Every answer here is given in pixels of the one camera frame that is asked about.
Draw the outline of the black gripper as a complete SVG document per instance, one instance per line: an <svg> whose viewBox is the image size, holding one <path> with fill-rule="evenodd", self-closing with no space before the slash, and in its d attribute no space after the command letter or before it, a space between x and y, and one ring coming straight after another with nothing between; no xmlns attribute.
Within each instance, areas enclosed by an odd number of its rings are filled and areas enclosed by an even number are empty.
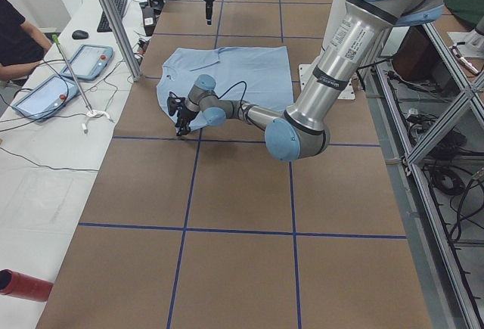
<svg viewBox="0 0 484 329"><path fill-rule="evenodd" d="M206 20L206 24L207 25L212 25L212 18L213 18L213 0L206 0L205 1L205 15L206 15L206 19L210 19L210 20Z"/></svg>
<svg viewBox="0 0 484 329"><path fill-rule="evenodd" d="M176 127L184 127L178 128L176 135L182 136L187 135L191 132L191 128L189 127L191 121L195 119L195 112L188 109L185 104L180 104L177 107L177 121L175 123Z"/></svg>

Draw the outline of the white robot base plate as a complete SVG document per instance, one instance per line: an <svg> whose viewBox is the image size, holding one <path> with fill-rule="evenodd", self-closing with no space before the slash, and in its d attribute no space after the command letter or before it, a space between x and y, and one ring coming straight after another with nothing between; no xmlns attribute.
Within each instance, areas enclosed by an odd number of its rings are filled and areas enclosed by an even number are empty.
<svg viewBox="0 0 484 329"><path fill-rule="evenodd" d="M312 64L300 64L298 66L299 71L299 83L300 88L303 90L309 84L309 77L313 76L313 70L315 67ZM341 100L355 100L355 91L352 86L352 82L348 81L346 83L346 87L343 88L343 83L341 81L335 80L332 77L328 76L321 76L315 77L316 80L326 86L331 87L332 89L336 89L340 92L338 98Z"/></svg>

